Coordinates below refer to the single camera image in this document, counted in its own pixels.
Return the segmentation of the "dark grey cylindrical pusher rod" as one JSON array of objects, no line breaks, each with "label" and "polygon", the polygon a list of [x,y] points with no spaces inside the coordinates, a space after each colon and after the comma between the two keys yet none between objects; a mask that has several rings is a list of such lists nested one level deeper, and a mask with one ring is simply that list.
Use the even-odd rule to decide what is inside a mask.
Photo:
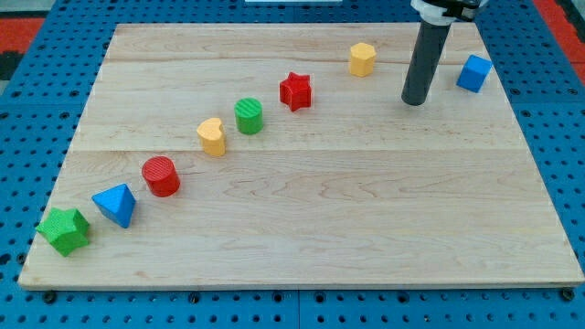
[{"label": "dark grey cylindrical pusher rod", "polygon": [[426,101],[450,29],[450,25],[421,21],[401,93],[408,105],[419,106]]}]

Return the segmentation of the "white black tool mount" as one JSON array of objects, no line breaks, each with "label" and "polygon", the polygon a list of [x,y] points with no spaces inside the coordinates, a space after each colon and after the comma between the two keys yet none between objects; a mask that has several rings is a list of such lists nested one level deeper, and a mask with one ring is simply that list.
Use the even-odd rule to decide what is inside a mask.
[{"label": "white black tool mount", "polygon": [[411,0],[411,7],[426,23],[448,26],[456,20],[472,22],[481,13],[488,0]]}]

